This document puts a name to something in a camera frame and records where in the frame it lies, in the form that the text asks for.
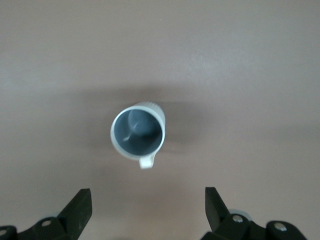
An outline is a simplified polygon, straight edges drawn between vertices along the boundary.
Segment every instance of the mug rim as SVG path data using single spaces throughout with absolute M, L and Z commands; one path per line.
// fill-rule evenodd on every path
M 162 138 L 161 138 L 161 142 L 159 144 L 159 146 L 154 150 L 152 151 L 151 153 L 148 153 L 146 155 L 135 155 L 135 154 L 132 154 L 126 150 L 124 150 L 118 143 L 118 141 L 116 140 L 116 135 L 115 135 L 115 125 L 116 125 L 116 122 L 118 120 L 118 118 L 124 114 L 125 112 L 127 111 L 131 111 L 131 110 L 142 110 L 150 115 L 152 115 L 156 121 L 159 123 L 160 125 L 160 128 L 161 128 L 161 133 L 162 133 Z M 142 157 L 147 157 L 147 156 L 152 156 L 152 155 L 155 155 L 159 150 L 160 148 L 162 147 L 164 141 L 165 141 L 165 125 L 163 123 L 163 120 L 161 119 L 161 117 L 159 116 L 159 114 L 153 110 L 152 108 L 148 107 L 148 106 L 142 106 L 142 105 L 133 105 L 133 106 L 130 106 L 130 107 L 127 107 L 126 109 L 122 110 L 116 117 L 115 119 L 113 120 L 112 122 L 112 125 L 111 125 L 111 130 L 110 130 L 110 137 L 111 137 L 111 142 L 114 146 L 114 148 L 124 157 L 126 158 L 129 158 L 129 159 L 132 159 L 132 160 L 136 160 L 138 161 L 140 158 Z

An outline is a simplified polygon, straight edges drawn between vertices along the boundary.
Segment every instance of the mug handle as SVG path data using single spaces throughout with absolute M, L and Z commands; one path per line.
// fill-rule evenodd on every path
M 155 155 L 143 156 L 139 159 L 141 169 L 150 169 L 155 162 Z

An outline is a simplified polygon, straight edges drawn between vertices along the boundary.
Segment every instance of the black plastic bracket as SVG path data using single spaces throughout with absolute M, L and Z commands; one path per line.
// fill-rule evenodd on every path
M 0 240 L 77 240 L 92 215 L 90 189 L 81 189 L 57 217 L 47 217 L 17 233 L 15 226 L 0 226 Z
M 292 224 L 270 221 L 266 228 L 240 214 L 230 214 L 215 187 L 205 188 L 205 214 L 212 232 L 202 240 L 307 240 Z

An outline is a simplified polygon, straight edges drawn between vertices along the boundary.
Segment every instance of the white mug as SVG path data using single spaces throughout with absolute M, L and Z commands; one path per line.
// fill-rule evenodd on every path
M 122 156 L 139 161 L 141 169 L 149 169 L 164 143 L 165 125 L 165 113 L 159 105 L 140 102 L 116 116 L 111 125 L 111 141 Z

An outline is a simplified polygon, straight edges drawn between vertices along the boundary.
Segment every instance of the metal screw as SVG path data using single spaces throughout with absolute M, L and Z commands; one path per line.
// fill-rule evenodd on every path
M 7 230 L 5 229 L 0 230 L 0 236 L 6 235 L 6 233 L 7 233 Z
M 241 216 L 239 216 L 239 215 L 234 215 L 233 217 L 232 217 L 232 219 L 233 219 L 233 221 L 235 221 L 236 223 L 242 223 L 244 220 L 243 220 L 243 218 L 241 217 Z
M 284 224 L 282 224 L 281 222 L 276 222 L 276 223 L 274 224 L 274 227 L 275 227 L 276 229 L 278 229 L 279 231 L 281 231 L 281 232 L 287 231 L 286 226 L 285 226 Z
M 49 226 L 51 224 L 51 220 L 46 220 L 41 224 L 41 227 L 46 227 Z

